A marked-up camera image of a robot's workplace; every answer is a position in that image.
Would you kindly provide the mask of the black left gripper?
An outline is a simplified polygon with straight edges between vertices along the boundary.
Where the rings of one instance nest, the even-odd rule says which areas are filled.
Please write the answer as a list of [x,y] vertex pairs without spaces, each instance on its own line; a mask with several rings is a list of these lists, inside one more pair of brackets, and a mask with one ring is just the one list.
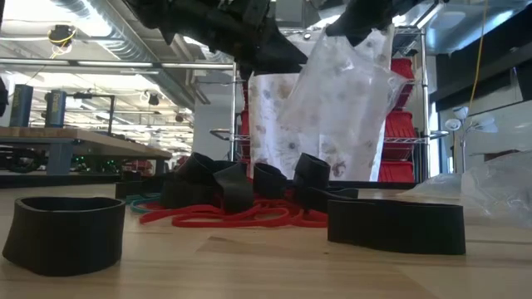
[[298,73],[308,57],[268,16],[270,0],[122,0],[140,23],[157,29],[167,43],[179,34],[239,61],[242,79]]

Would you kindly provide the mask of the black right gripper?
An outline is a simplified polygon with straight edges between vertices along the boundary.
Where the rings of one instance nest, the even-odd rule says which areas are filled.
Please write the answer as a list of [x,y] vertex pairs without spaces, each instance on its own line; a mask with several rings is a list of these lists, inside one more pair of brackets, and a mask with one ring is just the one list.
[[328,37],[345,37],[352,46],[363,42],[373,29],[383,30],[396,15],[403,15],[426,0],[352,0],[338,20],[326,27]]

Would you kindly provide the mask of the red thin rubber bands tangle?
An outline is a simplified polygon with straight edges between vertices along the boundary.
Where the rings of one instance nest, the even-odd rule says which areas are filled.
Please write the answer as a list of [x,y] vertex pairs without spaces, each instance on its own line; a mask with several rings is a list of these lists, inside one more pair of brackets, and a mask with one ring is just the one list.
[[227,212],[212,204],[196,204],[184,208],[156,209],[144,213],[139,222],[152,223],[171,218],[177,228],[326,228],[328,215],[287,199],[256,198],[243,212]]

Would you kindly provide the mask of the teal thin rubber bands tangle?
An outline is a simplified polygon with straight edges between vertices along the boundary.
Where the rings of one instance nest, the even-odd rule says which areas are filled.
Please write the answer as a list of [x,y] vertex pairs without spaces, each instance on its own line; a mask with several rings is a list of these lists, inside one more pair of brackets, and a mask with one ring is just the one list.
[[133,213],[150,213],[161,209],[159,193],[126,195],[125,201]]

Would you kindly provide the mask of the white floral cloth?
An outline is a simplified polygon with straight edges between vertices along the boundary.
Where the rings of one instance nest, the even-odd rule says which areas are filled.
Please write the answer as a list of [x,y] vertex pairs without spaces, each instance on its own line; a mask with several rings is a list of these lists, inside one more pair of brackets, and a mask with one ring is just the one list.
[[[309,38],[294,34],[289,41],[310,56],[321,32]],[[249,136],[252,163],[270,164],[291,178],[300,155],[298,132],[279,122],[283,105],[300,73],[254,75],[249,82]]]

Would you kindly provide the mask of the floor lamp white shades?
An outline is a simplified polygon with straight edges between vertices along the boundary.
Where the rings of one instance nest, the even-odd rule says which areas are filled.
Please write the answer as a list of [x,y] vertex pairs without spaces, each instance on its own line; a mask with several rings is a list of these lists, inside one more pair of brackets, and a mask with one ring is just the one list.
[[452,109],[453,119],[445,123],[445,127],[453,133],[458,134],[458,142],[461,149],[461,172],[466,171],[466,137],[472,131],[482,133],[497,133],[498,127],[495,118],[490,113],[482,113],[469,117],[469,108],[458,106]]

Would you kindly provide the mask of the long ceiling light bar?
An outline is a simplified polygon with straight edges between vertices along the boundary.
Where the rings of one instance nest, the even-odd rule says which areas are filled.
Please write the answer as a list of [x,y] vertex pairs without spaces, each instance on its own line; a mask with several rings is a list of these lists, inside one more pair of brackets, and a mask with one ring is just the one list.
[[203,63],[203,62],[151,62],[151,61],[82,61],[58,59],[26,59],[0,57],[2,65],[27,66],[69,66],[69,67],[114,67],[114,68],[144,68],[144,69],[191,69],[229,71],[234,64]]

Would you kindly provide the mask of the dark blue cylinder canister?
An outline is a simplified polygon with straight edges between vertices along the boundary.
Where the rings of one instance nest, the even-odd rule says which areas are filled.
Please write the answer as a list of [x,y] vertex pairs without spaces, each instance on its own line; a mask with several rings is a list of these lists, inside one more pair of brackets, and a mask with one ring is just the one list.
[[28,127],[32,108],[33,87],[16,84],[12,98],[11,127]]
[[47,102],[45,126],[62,128],[66,112],[67,93],[61,90],[51,90],[45,94]]

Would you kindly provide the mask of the silver ceiling air duct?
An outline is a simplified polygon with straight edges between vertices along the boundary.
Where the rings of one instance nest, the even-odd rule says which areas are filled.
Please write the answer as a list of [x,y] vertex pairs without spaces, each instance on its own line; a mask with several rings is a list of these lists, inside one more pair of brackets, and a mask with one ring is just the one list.
[[[111,31],[103,37],[116,39],[105,48],[122,61],[158,61],[155,53],[144,43],[109,0],[50,0],[54,5],[72,13],[80,21],[96,21],[106,25]],[[210,105],[206,95],[193,84],[179,81],[168,71],[162,70],[145,77],[157,84],[161,91],[176,105],[195,109],[196,104]]]

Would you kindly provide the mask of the wooden workbench grey steel frame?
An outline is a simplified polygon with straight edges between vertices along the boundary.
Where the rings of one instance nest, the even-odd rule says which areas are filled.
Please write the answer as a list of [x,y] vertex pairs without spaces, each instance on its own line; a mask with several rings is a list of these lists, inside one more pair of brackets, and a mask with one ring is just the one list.
[[162,174],[172,153],[148,145],[79,129],[0,127],[0,145],[41,146],[48,152],[47,174],[67,175],[74,154],[104,158],[153,159]]

